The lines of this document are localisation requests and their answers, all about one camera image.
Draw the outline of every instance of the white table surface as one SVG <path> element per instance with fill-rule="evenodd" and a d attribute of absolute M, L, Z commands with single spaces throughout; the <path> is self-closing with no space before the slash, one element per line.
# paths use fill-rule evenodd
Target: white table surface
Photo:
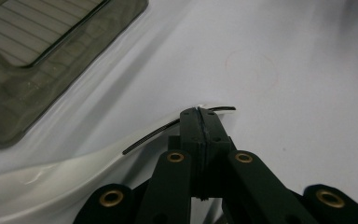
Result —
<path fill-rule="evenodd" d="M 322 183 L 358 202 L 358 1 L 150 0 L 32 130 L 0 151 L 0 174 L 97 151 L 205 103 L 238 108 L 222 117 L 227 133 L 287 188 Z M 147 179 L 166 136 L 100 186 Z M 27 222 L 72 223 L 87 197 Z M 193 208 L 192 223 L 202 223 L 208 207 Z"/>

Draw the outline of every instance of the curved white plastic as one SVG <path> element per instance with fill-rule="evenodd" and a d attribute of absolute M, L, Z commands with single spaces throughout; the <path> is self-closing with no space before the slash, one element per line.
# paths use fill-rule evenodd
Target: curved white plastic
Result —
<path fill-rule="evenodd" d="M 203 108 L 218 106 L 199 105 Z M 231 112 L 216 111 L 217 114 Z M 30 215 L 73 203 L 95 190 L 95 185 L 123 155 L 122 151 L 142 137 L 179 118 L 179 112 L 88 155 L 66 161 L 39 165 L 0 175 L 0 223 L 19 221 Z M 148 139 L 137 148 L 160 136 Z"/>

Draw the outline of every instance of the screw hole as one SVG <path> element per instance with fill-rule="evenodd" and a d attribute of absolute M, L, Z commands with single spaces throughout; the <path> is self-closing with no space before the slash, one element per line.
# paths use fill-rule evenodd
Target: screw hole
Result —
<path fill-rule="evenodd" d="M 238 153 L 237 155 L 235 155 L 235 159 L 237 159 L 237 161 L 244 162 L 244 163 L 253 161 L 253 158 L 246 153 Z"/>
<path fill-rule="evenodd" d="M 167 221 L 168 221 L 167 216 L 162 213 L 157 214 L 153 217 L 153 223 L 155 223 L 155 224 L 165 224 L 165 223 L 167 223 Z"/>
<path fill-rule="evenodd" d="M 167 156 L 167 160 L 171 162 L 179 162 L 182 161 L 184 158 L 185 156 L 183 154 L 177 152 L 170 153 Z"/>
<path fill-rule="evenodd" d="M 104 207 L 113 207 L 121 203 L 124 194 L 117 189 L 109 190 L 101 195 L 100 204 Z"/>
<path fill-rule="evenodd" d="M 329 205 L 330 207 L 341 208 L 345 205 L 344 200 L 338 197 L 335 193 L 325 189 L 319 189 L 316 192 L 316 197 L 319 201 Z"/>
<path fill-rule="evenodd" d="M 301 224 L 301 219 L 293 215 L 288 215 L 285 218 L 287 224 Z"/>

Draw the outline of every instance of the brass insert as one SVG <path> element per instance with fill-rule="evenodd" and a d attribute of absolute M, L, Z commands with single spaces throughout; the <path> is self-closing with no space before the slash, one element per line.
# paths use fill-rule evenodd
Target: brass insert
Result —
<path fill-rule="evenodd" d="M 185 158 L 185 156 L 178 152 L 173 152 L 168 154 L 167 160 L 171 162 L 179 162 L 182 161 Z"/>
<path fill-rule="evenodd" d="M 240 152 L 237 155 L 235 155 L 235 159 L 243 163 L 249 163 L 253 161 L 253 158 L 251 156 L 243 152 Z"/>
<path fill-rule="evenodd" d="M 109 196 L 114 196 L 113 200 L 108 199 Z M 105 192 L 100 198 L 100 204 L 104 207 L 113 207 L 123 201 L 124 194 L 120 190 L 113 189 Z"/>
<path fill-rule="evenodd" d="M 325 189 L 319 189 L 316 192 L 316 197 L 319 199 L 319 201 L 331 207 L 341 208 L 345 205 L 344 200 L 338 197 L 335 193 Z"/>

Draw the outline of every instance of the gray translucent container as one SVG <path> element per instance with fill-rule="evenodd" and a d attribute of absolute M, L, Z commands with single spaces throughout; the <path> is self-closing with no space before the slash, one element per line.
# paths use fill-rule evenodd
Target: gray translucent container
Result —
<path fill-rule="evenodd" d="M 147 4 L 0 1 L 0 147 L 18 142 Z"/>

